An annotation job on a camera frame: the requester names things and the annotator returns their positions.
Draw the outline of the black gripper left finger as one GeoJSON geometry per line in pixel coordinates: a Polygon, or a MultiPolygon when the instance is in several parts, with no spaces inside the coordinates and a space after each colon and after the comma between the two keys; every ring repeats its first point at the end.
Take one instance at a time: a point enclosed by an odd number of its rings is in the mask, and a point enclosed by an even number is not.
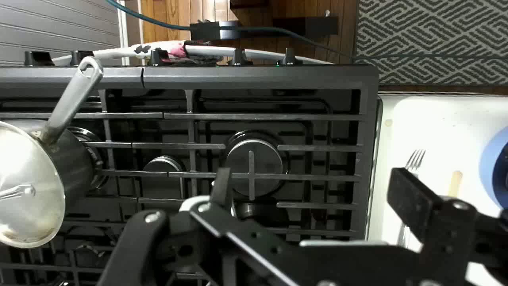
{"type": "Polygon", "coordinates": [[[165,286],[185,269],[212,286],[296,286],[293,267],[284,262],[290,248],[261,226],[230,215],[230,180],[231,172],[219,169],[211,196],[185,201],[177,215],[133,215],[96,286],[165,286]]]}

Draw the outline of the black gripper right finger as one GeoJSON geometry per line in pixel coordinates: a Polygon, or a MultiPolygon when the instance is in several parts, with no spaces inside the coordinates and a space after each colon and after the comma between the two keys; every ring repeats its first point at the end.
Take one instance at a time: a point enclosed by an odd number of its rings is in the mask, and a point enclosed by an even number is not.
{"type": "Polygon", "coordinates": [[[406,169],[392,169],[387,204],[422,243],[411,256],[409,280],[436,286],[473,286],[469,262],[498,283],[508,283],[506,212],[481,213],[471,204],[434,194],[406,169]]]}

